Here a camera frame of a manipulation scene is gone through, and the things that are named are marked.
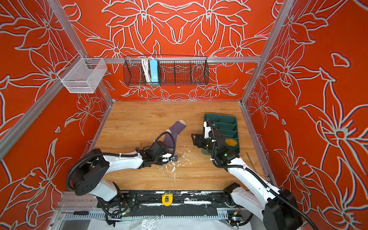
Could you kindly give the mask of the green striped sock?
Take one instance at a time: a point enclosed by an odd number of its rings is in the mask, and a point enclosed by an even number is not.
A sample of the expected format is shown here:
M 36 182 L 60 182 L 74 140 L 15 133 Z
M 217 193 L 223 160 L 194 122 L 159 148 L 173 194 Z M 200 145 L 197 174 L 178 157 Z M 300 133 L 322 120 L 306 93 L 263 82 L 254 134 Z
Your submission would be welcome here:
M 227 143 L 227 145 L 229 146 L 238 146 L 238 141 L 235 140 L 235 139 L 231 139 L 231 138 L 228 138 L 228 139 L 225 139 L 225 142 Z

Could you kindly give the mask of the purple sock beige toe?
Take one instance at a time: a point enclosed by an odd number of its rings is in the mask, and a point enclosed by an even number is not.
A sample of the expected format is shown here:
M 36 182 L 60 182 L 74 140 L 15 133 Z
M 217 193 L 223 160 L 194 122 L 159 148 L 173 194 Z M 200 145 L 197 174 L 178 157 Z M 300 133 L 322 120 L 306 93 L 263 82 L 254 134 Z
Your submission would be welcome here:
M 170 128 L 166 129 L 166 132 L 171 133 L 173 140 L 169 134 L 164 135 L 164 144 L 168 147 L 169 151 L 173 151 L 176 146 L 177 136 L 187 127 L 187 123 L 184 120 L 176 121 Z

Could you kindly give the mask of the green plastic divider tray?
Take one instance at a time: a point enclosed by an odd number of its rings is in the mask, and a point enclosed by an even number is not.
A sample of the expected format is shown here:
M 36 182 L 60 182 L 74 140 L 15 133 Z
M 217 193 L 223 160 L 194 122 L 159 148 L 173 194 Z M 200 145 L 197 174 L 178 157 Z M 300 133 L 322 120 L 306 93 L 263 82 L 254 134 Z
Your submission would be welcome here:
M 229 148 L 237 154 L 240 154 L 241 151 L 237 118 L 230 115 L 205 113 L 204 121 L 207 119 L 210 119 L 214 123 L 215 128 L 220 130 L 225 139 L 231 138 L 238 141 L 238 146 L 229 146 Z

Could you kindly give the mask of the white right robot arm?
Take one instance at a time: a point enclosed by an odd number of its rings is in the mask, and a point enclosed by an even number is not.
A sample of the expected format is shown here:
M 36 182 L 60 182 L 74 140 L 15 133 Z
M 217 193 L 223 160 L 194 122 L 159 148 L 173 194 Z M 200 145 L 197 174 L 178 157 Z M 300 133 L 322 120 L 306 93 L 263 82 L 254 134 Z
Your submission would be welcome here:
M 300 211 L 290 191 L 281 190 L 261 178 L 238 153 L 228 147 L 218 129 L 210 126 L 204 130 L 203 134 L 191 135 L 193 145 L 207 150 L 215 167 L 229 172 L 246 186 L 246 189 L 238 184 L 228 187 L 236 205 L 257 216 L 267 230 L 298 230 L 305 221 L 314 230 L 317 229 L 317 225 Z

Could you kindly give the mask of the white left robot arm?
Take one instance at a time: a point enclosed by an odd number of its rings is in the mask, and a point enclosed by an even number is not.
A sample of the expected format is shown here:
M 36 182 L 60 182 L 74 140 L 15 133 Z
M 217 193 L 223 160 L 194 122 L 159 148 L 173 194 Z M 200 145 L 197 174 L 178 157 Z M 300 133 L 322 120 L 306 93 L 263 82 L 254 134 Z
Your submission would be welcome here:
M 169 149 L 162 141 L 130 153 L 108 153 L 92 149 L 80 158 L 69 170 L 66 188 L 77 196 L 93 195 L 103 201 L 112 201 L 118 196 L 118 186 L 105 180 L 109 173 L 122 170 L 150 168 L 177 161 L 175 149 Z

